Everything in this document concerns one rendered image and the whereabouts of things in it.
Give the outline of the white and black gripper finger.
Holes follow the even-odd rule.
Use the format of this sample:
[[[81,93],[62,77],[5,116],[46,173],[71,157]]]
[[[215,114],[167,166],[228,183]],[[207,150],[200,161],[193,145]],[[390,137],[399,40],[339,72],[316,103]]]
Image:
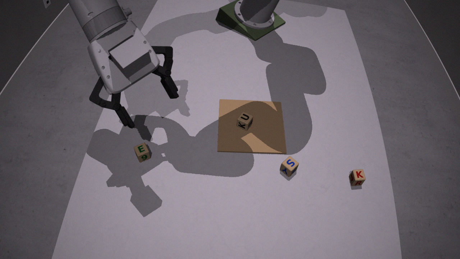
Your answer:
[[[133,120],[129,116],[125,107],[121,106],[120,104],[121,93],[117,93],[117,94],[112,93],[111,101],[106,101],[99,97],[99,93],[104,84],[105,83],[102,81],[102,78],[100,76],[90,95],[90,98],[89,98],[90,101],[101,106],[102,108],[115,110],[117,113],[117,116],[120,118],[124,126],[128,125],[129,128],[134,128],[135,124],[133,123]]]
[[[152,73],[161,77],[161,83],[166,90],[168,96],[171,99],[176,99],[179,97],[177,91],[178,88],[175,85],[173,79],[171,78],[171,67],[173,65],[173,48],[171,46],[152,46],[156,54],[163,54],[165,61],[163,66],[158,66],[158,68]]]

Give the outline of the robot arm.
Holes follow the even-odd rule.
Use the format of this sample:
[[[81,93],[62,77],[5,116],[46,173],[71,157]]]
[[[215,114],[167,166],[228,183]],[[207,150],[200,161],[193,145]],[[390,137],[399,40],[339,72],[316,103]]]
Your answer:
[[[67,0],[89,42],[110,26],[128,19],[131,9],[123,9],[117,0]],[[279,0],[240,0],[234,14],[244,25],[269,28],[274,22],[273,11]],[[149,51],[133,36],[108,50],[110,60],[128,79],[151,63]]]

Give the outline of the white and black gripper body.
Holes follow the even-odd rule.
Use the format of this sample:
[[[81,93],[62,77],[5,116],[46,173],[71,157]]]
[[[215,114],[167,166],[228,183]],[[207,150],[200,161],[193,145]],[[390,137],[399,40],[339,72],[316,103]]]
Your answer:
[[[151,56],[151,63],[140,69],[128,79],[122,74],[109,58],[108,50],[118,43],[133,35],[148,51]],[[145,76],[155,71],[160,65],[160,61],[139,28],[132,22],[122,20],[95,36],[87,47],[93,66],[105,83],[103,86],[109,95],[121,93],[128,87],[135,84]],[[107,87],[107,88],[106,88]]]

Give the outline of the wooden letter block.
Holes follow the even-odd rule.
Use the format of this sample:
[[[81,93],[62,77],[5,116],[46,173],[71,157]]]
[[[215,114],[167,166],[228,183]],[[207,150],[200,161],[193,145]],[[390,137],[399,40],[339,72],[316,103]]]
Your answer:
[[[243,129],[244,131],[248,131],[248,128],[252,125],[253,116],[242,112],[240,116],[237,118],[236,126]]]
[[[151,158],[145,143],[134,146],[134,150],[140,163]]]
[[[299,163],[292,157],[286,158],[281,164],[280,170],[288,177],[290,177],[298,168]]]
[[[361,186],[366,180],[363,169],[353,169],[349,178],[351,186]]]

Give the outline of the tan flat square mat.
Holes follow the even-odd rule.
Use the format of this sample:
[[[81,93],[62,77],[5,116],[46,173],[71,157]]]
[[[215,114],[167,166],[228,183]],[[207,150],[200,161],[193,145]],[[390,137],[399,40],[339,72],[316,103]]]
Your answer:
[[[248,131],[236,126],[242,112],[253,116]],[[286,154],[281,102],[220,99],[217,151]]]

